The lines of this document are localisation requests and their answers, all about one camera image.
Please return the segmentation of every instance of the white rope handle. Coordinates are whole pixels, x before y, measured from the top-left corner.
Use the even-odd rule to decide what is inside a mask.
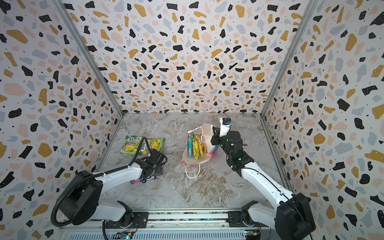
[[[198,172],[197,175],[194,176],[194,177],[190,177],[190,176],[188,176],[188,173],[187,173],[187,167],[188,167],[188,166],[185,166],[185,174],[187,175],[188,178],[190,178],[190,179],[194,179],[195,177],[197,177],[197,176],[199,175],[199,173],[200,173],[200,163],[199,163],[199,172]]]
[[[203,128],[200,126],[199,128],[201,128],[201,142],[202,143],[207,143],[207,142],[209,142],[209,139],[206,141],[206,142],[203,142],[203,137],[204,137],[204,130],[203,130]],[[210,137],[212,137],[212,131],[213,131],[213,125],[211,125],[211,134],[210,134]]]

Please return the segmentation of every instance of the metal bracket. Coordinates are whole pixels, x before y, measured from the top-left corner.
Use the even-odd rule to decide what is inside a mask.
[[[161,176],[163,175],[163,165],[156,167],[156,172],[153,174],[153,176]]]
[[[244,224],[243,216],[241,211],[228,211],[228,218],[225,220],[229,223],[229,227],[251,227]],[[255,222],[256,227],[258,226],[268,227],[267,225],[260,224],[259,222]]]
[[[131,229],[146,228],[148,222],[148,212],[133,212],[133,226]],[[119,226],[114,221],[108,221],[105,223],[105,229],[116,229]]]

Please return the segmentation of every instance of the black cable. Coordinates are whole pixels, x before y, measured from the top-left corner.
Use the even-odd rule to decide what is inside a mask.
[[[133,232],[133,234],[135,234],[137,232],[137,230],[139,229],[139,220],[135,219],[137,221],[137,228],[136,230]]]
[[[103,237],[104,240],[108,240],[107,234],[105,233],[105,220],[103,220]]]
[[[272,229],[271,229],[271,228],[269,228],[269,237],[268,237],[268,239],[267,239],[267,240],[269,240],[269,239],[270,239],[270,237],[271,237],[271,232],[272,232]]]
[[[250,167],[242,167],[242,169],[250,169],[250,170],[253,170],[253,171],[259,173],[261,176],[265,177],[265,179],[268,180],[272,184],[272,186],[274,186],[281,193],[281,195],[283,195],[287,200],[289,200],[289,198],[286,195],[284,195],[284,193],[282,193],[281,190],[271,182],[271,180],[269,180],[266,176],[264,176],[262,173],[260,173],[256,169],[253,169]]]
[[[311,235],[311,232],[309,231],[309,229],[308,229],[308,227],[307,227],[307,224],[305,223],[305,221],[304,221],[304,218],[303,218],[303,216],[301,215],[301,213],[299,212],[299,210],[295,207],[295,205],[294,204],[292,204],[292,206],[296,209],[296,211],[299,213],[299,215],[300,215],[300,217],[301,217],[301,219],[303,220],[303,222],[304,222],[304,226],[305,226],[305,228],[307,229],[307,231],[308,231],[308,235],[311,237],[311,240],[313,240],[313,238],[312,238],[312,235]]]

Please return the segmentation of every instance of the bag handle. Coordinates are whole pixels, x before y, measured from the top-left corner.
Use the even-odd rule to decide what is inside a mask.
[[[197,173],[197,175],[196,176],[194,176],[194,177],[190,177],[190,176],[188,176],[188,173],[187,173],[187,167],[188,167],[188,165],[187,166],[185,166],[185,174],[187,175],[187,177],[188,178],[190,178],[190,179],[194,179],[195,177],[197,177],[199,174],[200,174],[200,163],[199,163],[199,172]]]
[[[211,125],[211,134],[210,134],[210,136],[212,136],[212,131],[213,131],[213,125],[212,124],[210,124]],[[191,130],[191,131],[188,131],[188,134],[190,134],[191,132],[194,132],[194,131],[196,131],[197,129],[199,129],[199,128],[201,128],[201,136],[203,136],[204,135],[204,130],[203,130],[203,128],[200,126],[200,127],[197,127],[197,128],[195,128],[195,129],[193,129],[193,130]]]

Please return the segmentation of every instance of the gray marble surface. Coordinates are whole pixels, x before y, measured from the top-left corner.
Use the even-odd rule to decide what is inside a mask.
[[[268,206],[266,198],[248,181],[233,172],[225,161],[225,153],[219,148],[210,161],[201,164],[198,177],[189,179],[185,175],[185,164],[181,157],[187,131],[204,123],[220,127],[219,117],[230,117],[232,129],[239,131],[244,150],[259,166],[281,184],[275,161],[264,135],[258,114],[126,114],[102,171],[128,164],[132,156],[120,154],[125,136],[136,135],[147,138],[164,137],[163,153],[168,157],[163,175],[145,184],[123,183],[106,191],[101,200],[121,200],[133,209],[143,208],[238,208],[251,200]],[[199,167],[191,167],[191,176]]]

